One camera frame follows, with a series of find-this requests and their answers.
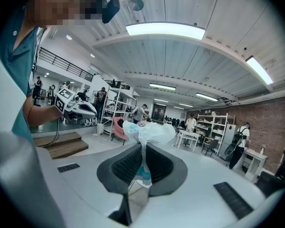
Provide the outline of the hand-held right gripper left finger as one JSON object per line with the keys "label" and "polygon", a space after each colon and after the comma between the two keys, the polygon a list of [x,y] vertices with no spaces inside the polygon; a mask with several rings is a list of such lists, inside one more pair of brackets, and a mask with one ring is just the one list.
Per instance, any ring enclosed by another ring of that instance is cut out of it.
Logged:
{"label": "hand-held right gripper left finger", "polygon": [[128,187],[142,164],[142,146],[137,143],[129,149],[103,161],[97,168],[97,177],[108,192],[127,194]]}

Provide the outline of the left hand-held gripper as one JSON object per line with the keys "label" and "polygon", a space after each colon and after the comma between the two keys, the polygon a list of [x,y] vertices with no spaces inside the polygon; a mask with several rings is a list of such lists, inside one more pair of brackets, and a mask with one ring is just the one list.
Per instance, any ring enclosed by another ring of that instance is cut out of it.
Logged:
{"label": "left hand-held gripper", "polygon": [[75,92],[62,88],[57,92],[54,106],[68,121],[95,119],[97,111],[87,101],[83,101]]}

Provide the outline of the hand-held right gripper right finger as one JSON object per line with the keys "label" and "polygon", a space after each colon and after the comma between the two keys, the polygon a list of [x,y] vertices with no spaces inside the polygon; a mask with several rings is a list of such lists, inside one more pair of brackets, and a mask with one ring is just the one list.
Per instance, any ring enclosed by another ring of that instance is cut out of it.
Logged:
{"label": "hand-held right gripper right finger", "polygon": [[182,159],[151,143],[146,145],[146,164],[152,181],[149,197],[172,194],[188,175],[187,165]]}

